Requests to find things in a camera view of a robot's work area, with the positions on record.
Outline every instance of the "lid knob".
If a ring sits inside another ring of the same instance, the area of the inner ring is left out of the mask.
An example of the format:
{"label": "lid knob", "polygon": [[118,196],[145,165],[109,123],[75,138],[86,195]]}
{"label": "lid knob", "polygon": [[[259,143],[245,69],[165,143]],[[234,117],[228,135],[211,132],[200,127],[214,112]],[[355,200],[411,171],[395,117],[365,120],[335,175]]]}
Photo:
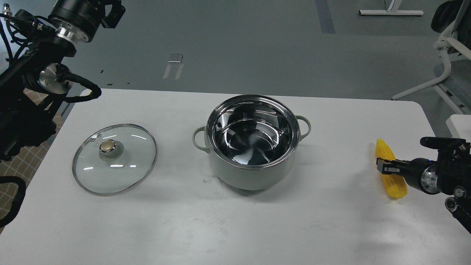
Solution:
{"label": "lid knob", "polygon": [[111,152],[115,148],[116,148],[116,142],[113,140],[106,140],[100,144],[100,151],[103,153]]}

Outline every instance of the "black cable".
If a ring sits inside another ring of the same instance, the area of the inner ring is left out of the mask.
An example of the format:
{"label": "black cable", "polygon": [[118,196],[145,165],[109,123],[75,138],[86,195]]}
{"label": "black cable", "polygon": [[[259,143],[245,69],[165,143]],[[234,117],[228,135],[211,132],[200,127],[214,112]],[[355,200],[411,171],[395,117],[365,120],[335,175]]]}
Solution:
{"label": "black cable", "polygon": [[101,89],[99,86],[94,84],[92,81],[85,79],[79,75],[67,73],[61,76],[61,79],[79,83],[85,88],[91,90],[90,94],[87,96],[67,97],[64,99],[64,102],[67,102],[67,103],[84,102],[84,101],[89,101],[92,99],[97,99],[99,96],[101,96]]}
{"label": "black cable", "polygon": [[[16,29],[16,31],[11,32],[11,27],[13,27],[14,29]],[[8,30],[8,33],[10,34],[10,37],[11,37],[11,41],[10,41],[11,43],[16,43],[16,44],[18,44],[19,46],[21,46],[21,43],[26,40],[26,39],[24,39],[24,40],[23,40],[23,39],[20,39],[20,38],[18,38],[18,37],[15,36],[15,34],[18,33],[18,28],[15,27],[15,26],[13,26],[13,25],[11,25],[10,22],[7,23],[7,30]]]}
{"label": "black cable", "polygon": [[8,64],[11,65],[11,60],[13,58],[13,53],[11,52],[10,43],[8,43],[7,35],[5,34],[5,30],[3,29],[3,23],[2,22],[0,22],[0,35],[1,35],[1,38],[3,39],[3,42],[5,43],[5,47],[7,48]]}
{"label": "black cable", "polygon": [[7,18],[11,21],[27,21],[28,23],[30,23],[31,21],[27,20],[27,19],[24,19],[24,18],[18,18],[18,17],[13,17],[13,16],[8,16],[8,15],[5,15],[5,14],[2,14],[0,13],[0,17],[4,17],[4,18]]}
{"label": "black cable", "polygon": [[34,19],[34,28],[32,28],[31,32],[28,34],[28,37],[23,42],[23,44],[21,44],[20,48],[16,52],[15,57],[13,57],[13,62],[18,60],[18,58],[20,57],[20,54],[23,52],[23,50],[26,48],[26,46],[28,46],[29,40],[31,39],[31,37],[34,35],[36,30],[38,29],[38,19],[35,18],[35,17],[33,17],[33,19]]}
{"label": "black cable", "polygon": [[0,177],[0,184],[4,183],[14,183],[18,185],[18,190],[16,191],[16,195],[13,198],[11,203],[10,211],[7,213],[5,217],[0,219],[0,227],[4,227],[5,225],[9,224],[13,219],[16,217],[18,212],[20,211],[21,204],[23,203],[24,196],[26,194],[26,182],[20,177],[14,176],[4,176]]}

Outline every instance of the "pot rim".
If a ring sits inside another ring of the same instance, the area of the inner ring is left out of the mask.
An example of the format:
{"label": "pot rim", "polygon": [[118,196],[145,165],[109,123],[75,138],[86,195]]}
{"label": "pot rim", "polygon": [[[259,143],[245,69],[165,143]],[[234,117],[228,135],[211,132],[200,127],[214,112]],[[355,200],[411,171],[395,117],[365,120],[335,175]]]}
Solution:
{"label": "pot rim", "polygon": [[[231,108],[233,105],[243,103],[243,102],[250,102],[250,101],[261,102],[263,104],[270,106],[273,109],[278,110],[286,118],[289,126],[291,127],[291,143],[288,147],[288,150],[282,156],[280,156],[274,161],[271,161],[270,163],[266,163],[262,165],[244,165],[226,157],[216,146],[213,129],[214,129],[217,119],[223,113],[225,113],[227,109]],[[263,170],[263,169],[271,168],[271,167],[281,164],[294,153],[299,143],[300,128],[299,128],[299,124],[298,124],[298,120],[296,116],[286,105],[284,105],[283,103],[281,103],[280,101],[276,99],[273,99],[267,96],[250,94],[250,95],[235,96],[219,104],[211,112],[208,118],[208,122],[206,123],[206,128],[205,128],[205,135],[207,137],[211,150],[216,154],[216,156],[218,156],[219,158],[221,158],[228,164],[237,168],[245,169],[245,170]]]}

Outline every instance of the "pot handle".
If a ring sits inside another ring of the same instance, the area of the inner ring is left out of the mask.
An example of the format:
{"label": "pot handle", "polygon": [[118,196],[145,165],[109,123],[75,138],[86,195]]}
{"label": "pot handle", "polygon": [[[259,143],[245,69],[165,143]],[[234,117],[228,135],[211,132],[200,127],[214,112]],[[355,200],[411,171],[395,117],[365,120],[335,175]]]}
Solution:
{"label": "pot handle", "polygon": [[296,115],[296,119],[301,120],[301,121],[304,121],[304,122],[308,125],[308,132],[305,133],[305,134],[301,134],[301,136],[299,137],[299,141],[301,141],[301,140],[304,139],[306,136],[308,136],[309,133],[311,132],[311,123],[309,122],[309,120],[308,120],[306,117],[303,117],[303,116],[301,116],[301,115]]}
{"label": "pot handle", "polygon": [[195,136],[196,136],[199,132],[203,132],[205,128],[206,128],[206,126],[203,126],[203,127],[199,127],[198,129],[195,130],[195,132],[193,133],[193,144],[194,144],[195,147],[198,148],[199,150],[205,151],[206,153],[209,154],[210,149],[209,149],[208,147],[199,146],[199,145],[196,143],[196,140],[195,140]]}

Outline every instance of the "chair leg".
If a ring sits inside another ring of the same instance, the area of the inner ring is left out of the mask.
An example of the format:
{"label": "chair leg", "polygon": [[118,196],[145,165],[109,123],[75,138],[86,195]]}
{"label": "chair leg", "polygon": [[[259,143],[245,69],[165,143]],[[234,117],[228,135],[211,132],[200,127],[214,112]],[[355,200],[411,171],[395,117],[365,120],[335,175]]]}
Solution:
{"label": "chair leg", "polygon": [[430,80],[430,81],[428,81],[428,82],[425,82],[425,83],[423,83],[423,84],[420,84],[420,85],[418,85],[418,86],[416,86],[416,87],[413,87],[413,88],[411,88],[411,89],[409,89],[409,90],[406,90],[406,91],[404,91],[404,92],[401,92],[401,93],[399,93],[399,94],[397,94],[397,95],[394,95],[394,96],[392,97],[392,100],[397,100],[397,99],[399,99],[399,98],[401,98],[401,97],[404,97],[404,96],[407,96],[407,95],[409,95],[409,94],[415,93],[415,92],[417,92],[417,91],[419,91],[419,90],[422,90],[422,89],[424,89],[424,88],[427,88],[427,87],[429,87],[429,86],[431,86],[431,85],[438,84],[438,83],[442,82],[443,80],[447,79],[447,78],[450,76],[450,72],[451,72],[451,62],[450,62],[450,57],[449,57],[448,52],[447,52],[446,49],[441,49],[441,50],[440,50],[440,57],[441,57],[441,59],[442,59],[442,63],[443,63],[443,67],[444,67],[443,73],[442,73],[441,76],[439,76],[439,77],[437,77],[437,78],[435,78],[435,79],[432,79],[432,80]]}
{"label": "chair leg", "polygon": [[433,89],[456,114],[464,114],[463,110],[438,85],[434,85]]}

